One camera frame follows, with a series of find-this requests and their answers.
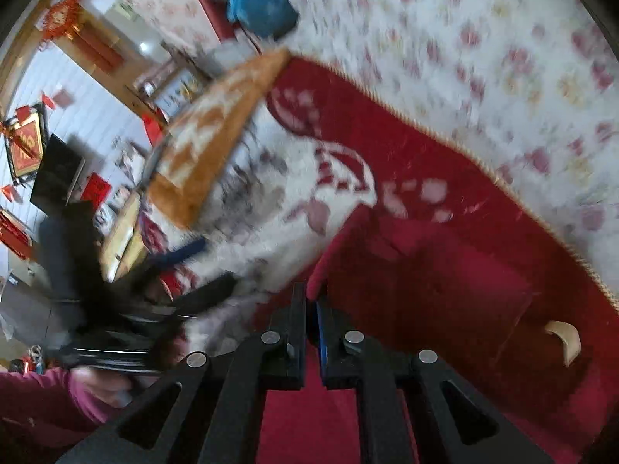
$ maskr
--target black television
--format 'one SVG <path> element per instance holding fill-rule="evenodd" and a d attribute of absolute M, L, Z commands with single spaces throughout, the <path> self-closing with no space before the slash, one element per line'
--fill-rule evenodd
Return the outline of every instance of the black television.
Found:
<path fill-rule="evenodd" d="M 36 173 L 30 203 L 47 215 L 60 212 L 69 201 L 84 163 L 79 153 L 52 134 Z"/>

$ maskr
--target triangular cutout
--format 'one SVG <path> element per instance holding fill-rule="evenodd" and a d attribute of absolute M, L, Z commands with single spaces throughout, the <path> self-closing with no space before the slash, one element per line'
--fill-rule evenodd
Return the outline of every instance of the triangular cutout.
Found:
<path fill-rule="evenodd" d="M 145 450 L 152 450 L 180 393 L 178 384 L 168 386 L 151 404 L 129 418 L 118 429 L 118 435 Z"/>
<path fill-rule="evenodd" d="M 498 432 L 496 421 L 476 407 L 452 382 L 441 382 L 441 391 L 464 445 L 475 445 Z"/>

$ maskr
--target gold stitched edge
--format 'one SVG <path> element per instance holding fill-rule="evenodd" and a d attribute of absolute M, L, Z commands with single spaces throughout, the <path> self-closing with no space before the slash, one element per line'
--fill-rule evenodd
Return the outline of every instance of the gold stitched edge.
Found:
<path fill-rule="evenodd" d="M 318 64 L 319 66 L 322 66 L 323 68 L 329 70 L 331 73 L 346 80 L 346 82 L 349 82 L 350 84 L 352 84 L 355 88 L 357 88 L 358 91 L 360 91 L 362 94 L 369 97 L 373 102 L 375 102 L 377 105 L 379 105 L 384 110 L 388 111 L 391 115 L 393 115 L 397 119 L 401 120 L 407 125 L 410 125 L 414 130 L 421 132 L 422 134 L 428 136 L 429 138 L 443 145 L 444 147 L 448 147 L 450 148 L 450 150 L 457 151 L 457 153 L 466 157 L 469 161 L 475 164 L 476 167 L 478 167 L 479 170 L 482 171 L 482 173 L 484 173 L 488 178 L 492 180 L 492 183 L 494 184 L 495 187 L 497 187 L 499 190 L 505 193 L 510 199 L 512 199 L 512 201 L 515 202 L 516 205 L 518 205 L 518 207 L 529 216 L 529 218 L 531 218 L 540 227 L 542 227 L 546 231 L 546 233 L 549 234 L 555 240 L 555 242 L 559 244 L 559 246 L 561 246 L 563 249 L 565 249 L 565 251 L 568 252 L 568 254 L 571 255 L 571 257 L 576 261 L 576 263 L 579 264 L 584 269 L 587 275 L 591 278 L 591 280 L 595 283 L 595 285 L 599 288 L 599 290 L 604 294 L 604 296 L 606 297 L 606 300 L 608 300 L 610 305 L 615 310 L 615 313 L 619 316 L 619 300 L 615 298 L 613 292 L 610 290 L 610 288 L 606 284 L 604 284 L 600 275 L 595 271 L 595 269 L 593 269 L 593 267 L 589 264 L 589 262 L 584 260 L 584 258 L 581 257 L 581 255 L 576 251 L 576 249 L 573 246 L 565 242 L 553 230 L 550 224 L 546 222 L 546 220 L 544 220 L 538 214 L 533 212 L 532 209 L 526 206 L 522 202 L 518 194 L 505 182 L 505 180 L 499 174 L 497 174 L 496 171 L 492 169 L 489 165 L 486 165 L 471 150 L 466 148 L 464 145 L 461 145 L 460 143 L 451 140 L 447 136 L 443 136 L 442 134 L 439 134 L 438 132 L 434 131 L 434 129 L 429 128 L 427 125 L 424 125 L 423 123 L 419 123 L 415 119 L 410 118 L 408 115 L 404 114 L 403 111 L 398 110 L 397 108 L 388 104 L 386 101 L 383 101 L 375 91 L 364 86 L 357 79 L 337 69 L 335 66 L 329 63 L 326 63 L 325 61 L 322 61 L 321 59 L 318 59 L 316 57 L 309 56 L 309 55 L 302 56 L 302 55 L 295 54 L 295 57 Z"/>

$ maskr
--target metal rivet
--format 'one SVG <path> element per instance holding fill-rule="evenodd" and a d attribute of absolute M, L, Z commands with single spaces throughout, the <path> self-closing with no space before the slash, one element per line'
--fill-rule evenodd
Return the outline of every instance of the metal rivet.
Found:
<path fill-rule="evenodd" d="M 206 355 L 203 353 L 192 353 L 187 356 L 187 366 L 190 368 L 199 368 L 206 364 Z"/>
<path fill-rule="evenodd" d="M 361 331 L 352 330 L 344 335 L 344 339 L 348 343 L 361 343 L 365 339 L 365 336 Z"/>
<path fill-rule="evenodd" d="M 438 354 L 430 349 L 424 349 L 419 352 L 419 361 L 425 362 L 425 364 L 435 363 L 438 359 Z"/>
<path fill-rule="evenodd" d="M 276 331 L 265 331 L 262 336 L 262 343 L 265 343 L 267 345 L 273 345 L 279 342 L 280 340 L 280 336 L 279 333 L 277 333 Z"/>

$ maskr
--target black picture frame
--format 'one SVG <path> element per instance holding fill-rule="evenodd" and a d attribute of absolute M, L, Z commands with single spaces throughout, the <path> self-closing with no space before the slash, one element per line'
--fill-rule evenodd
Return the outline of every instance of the black picture frame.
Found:
<path fill-rule="evenodd" d="M 30 114 L 38 114 L 38 122 L 39 122 L 39 136 L 41 138 L 41 149 L 45 152 L 45 148 L 47 147 L 47 141 L 50 138 L 48 126 L 47 126 L 47 113 L 45 110 L 45 105 L 42 102 L 35 103 L 30 106 Z M 13 116 L 10 119 L 7 119 L 4 122 L 4 126 L 10 128 L 11 126 L 17 123 L 17 117 Z M 36 178 L 36 173 L 38 168 L 26 172 L 25 174 L 17 175 L 15 170 L 15 162 L 13 160 L 13 153 L 10 148 L 10 141 L 8 138 L 4 138 L 4 147 L 6 148 L 6 158 L 9 163 L 10 176 L 13 179 L 13 184 L 15 186 L 24 186 L 26 183 L 33 181 Z"/>

